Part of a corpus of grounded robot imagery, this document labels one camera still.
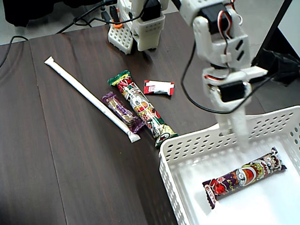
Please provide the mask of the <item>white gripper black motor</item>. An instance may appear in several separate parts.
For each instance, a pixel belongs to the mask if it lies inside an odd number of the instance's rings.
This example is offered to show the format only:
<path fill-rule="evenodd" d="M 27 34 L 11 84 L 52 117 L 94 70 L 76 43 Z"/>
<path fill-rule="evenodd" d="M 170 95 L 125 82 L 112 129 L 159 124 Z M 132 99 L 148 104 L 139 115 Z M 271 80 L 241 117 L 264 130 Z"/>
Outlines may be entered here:
<path fill-rule="evenodd" d="M 248 127 L 245 109 L 238 109 L 250 101 L 250 80 L 267 75 L 267 70 L 253 66 L 233 71 L 231 69 L 205 68 L 202 73 L 205 94 L 211 100 L 217 114 L 220 133 L 237 137 L 240 147 L 248 147 Z"/>

